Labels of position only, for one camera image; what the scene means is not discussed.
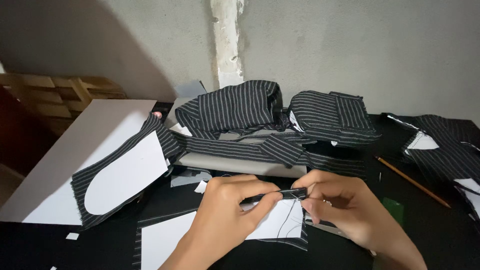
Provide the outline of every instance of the hand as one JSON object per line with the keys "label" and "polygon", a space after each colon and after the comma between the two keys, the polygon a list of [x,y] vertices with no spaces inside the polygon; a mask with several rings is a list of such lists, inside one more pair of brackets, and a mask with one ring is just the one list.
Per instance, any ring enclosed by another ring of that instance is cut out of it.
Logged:
{"label": "hand", "polygon": [[292,188],[299,187],[308,188],[308,198],[301,205],[313,223],[335,224],[352,241],[392,259],[399,267],[427,269],[407,234],[360,178],[312,170],[293,183]]}
{"label": "hand", "polygon": [[[212,178],[192,226],[160,269],[207,269],[257,228],[282,199],[278,190],[255,175]],[[265,195],[252,209],[243,211],[240,202],[258,194]]]}

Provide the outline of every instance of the black table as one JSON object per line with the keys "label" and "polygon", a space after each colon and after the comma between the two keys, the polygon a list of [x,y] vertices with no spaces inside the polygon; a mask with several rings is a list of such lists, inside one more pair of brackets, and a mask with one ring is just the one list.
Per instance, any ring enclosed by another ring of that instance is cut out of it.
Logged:
{"label": "black table", "polygon": [[[480,233],[468,213],[471,209],[450,185],[429,183],[414,165],[396,161],[400,147],[411,136],[378,115],[371,115],[383,134],[362,151],[334,148],[329,143],[306,145],[309,151],[365,161],[366,183],[374,194],[401,203],[404,230],[422,253],[429,269],[480,269]],[[401,171],[446,200],[448,209],[373,158],[382,155]],[[213,172],[221,176],[225,172]],[[282,187],[295,179],[265,177]],[[172,193],[169,177],[159,178],[145,191],[140,202],[133,201],[105,222],[86,231],[80,226],[0,222],[0,269],[132,269],[137,220],[145,209],[164,207],[168,200],[181,196],[189,185]],[[190,196],[201,200],[200,194]],[[70,232],[80,231],[78,240],[66,240]],[[307,226],[308,252],[289,245],[245,241],[216,262],[212,269],[372,269],[367,250],[343,237]]]}

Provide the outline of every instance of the wooden crate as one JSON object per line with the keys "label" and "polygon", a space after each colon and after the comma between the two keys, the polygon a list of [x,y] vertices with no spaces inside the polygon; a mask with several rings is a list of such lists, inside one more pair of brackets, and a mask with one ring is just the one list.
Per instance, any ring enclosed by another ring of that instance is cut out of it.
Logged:
{"label": "wooden crate", "polygon": [[62,135],[93,99],[126,99],[121,87],[103,77],[0,74],[0,85],[34,114],[46,117]]}

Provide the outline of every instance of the green object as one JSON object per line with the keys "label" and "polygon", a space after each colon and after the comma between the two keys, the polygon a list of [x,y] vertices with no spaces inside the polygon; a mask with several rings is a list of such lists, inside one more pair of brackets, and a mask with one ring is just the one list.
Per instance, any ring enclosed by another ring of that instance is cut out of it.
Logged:
{"label": "green object", "polygon": [[382,204],[398,224],[403,227],[403,205],[386,197]]}

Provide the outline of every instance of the pencil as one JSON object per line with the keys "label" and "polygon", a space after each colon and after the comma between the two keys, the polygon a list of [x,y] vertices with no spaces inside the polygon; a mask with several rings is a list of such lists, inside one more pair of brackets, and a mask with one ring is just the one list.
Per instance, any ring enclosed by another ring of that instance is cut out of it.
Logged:
{"label": "pencil", "polygon": [[380,158],[380,157],[375,157],[378,161],[380,161],[381,163],[385,164],[385,166],[387,166],[388,168],[392,169],[394,172],[400,174],[400,176],[402,176],[403,178],[407,179],[407,181],[409,181],[410,183],[414,184],[417,188],[421,189],[423,192],[425,192],[426,194],[428,194],[430,197],[434,198],[437,202],[443,204],[444,206],[448,207],[448,208],[451,208],[450,205],[448,205],[444,200],[440,199],[437,195],[433,194],[430,190],[426,189],[424,186],[420,185],[419,183],[417,183],[415,180],[411,179],[410,177],[408,177],[406,174],[404,174],[403,172],[401,172],[399,169],[395,168],[394,166],[390,165],[390,163],[386,162],[384,159]]}

